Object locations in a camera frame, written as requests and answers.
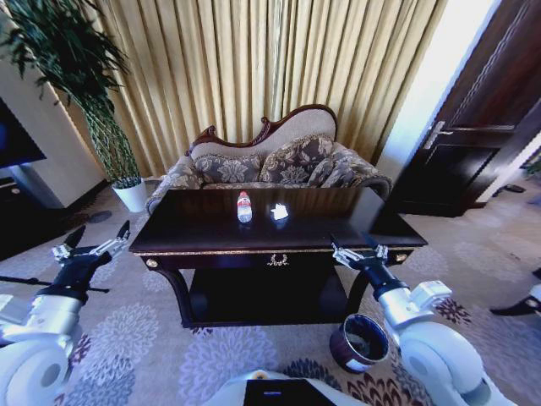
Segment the floral carpet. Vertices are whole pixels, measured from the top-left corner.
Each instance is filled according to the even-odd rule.
[[[484,209],[462,217],[406,215],[429,245],[392,271],[412,287],[433,279],[451,287],[453,297],[438,307],[437,319],[471,341],[508,398],[534,405],[541,399],[541,319],[489,312],[516,303],[538,283],[531,272],[541,266],[541,208],[527,201],[539,187],[524,185],[526,193],[503,192]],[[90,219],[82,244],[110,238],[126,219],[132,222],[133,238],[147,220],[145,214],[129,213],[109,189],[82,214]],[[50,248],[60,240],[1,262],[0,275],[52,280],[57,266]],[[336,269],[348,291],[353,271]],[[191,278],[190,270],[182,272]],[[148,272],[129,252],[98,270],[92,284],[111,292],[90,292],[81,311],[85,334],[70,360],[74,371],[57,406],[198,405],[229,378],[259,368],[320,379],[373,405],[432,404],[402,367],[396,348],[362,375],[340,369],[329,350],[337,325],[183,329],[165,278]],[[23,299],[35,291],[0,283],[0,293]],[[371,292],[359,311],[382,322]]]

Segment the table drawer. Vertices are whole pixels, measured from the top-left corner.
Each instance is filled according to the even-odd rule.
[[[390,250],[388,265],[398,265],[413,250]],[[258,254],[219,254],[219,255],[149,255],[144,257],[147,266],[162,266],[166,269],[191,268],[282,268],[284,266],[328,266],[338,265],[331,251],[323,252],[265,252]]]

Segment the plastic bottle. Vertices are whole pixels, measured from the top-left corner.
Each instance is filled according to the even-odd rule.
[[[237,200],[237,217],[240,222],[249,222],[252,219],[252,203],[245,191],[240,192]]]

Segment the coffee table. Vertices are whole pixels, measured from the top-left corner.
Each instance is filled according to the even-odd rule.
[[[238,189],[169,190],[132,243],[177,296],[184,327],[337,323],[357,312],[336,275],[330,233],[366,251],[362,232],[389,246],[390,265],[426,245],[372,189],[247,189],[252,221],[237,219]],[[275,221],[271,208],[286,206]],[[180,269],[195,268],[191,287]]]

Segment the door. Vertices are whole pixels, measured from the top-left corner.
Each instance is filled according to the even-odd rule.
[[[399,211],[460,216],[541,130],[540,16],[502,1],[398,180]]]

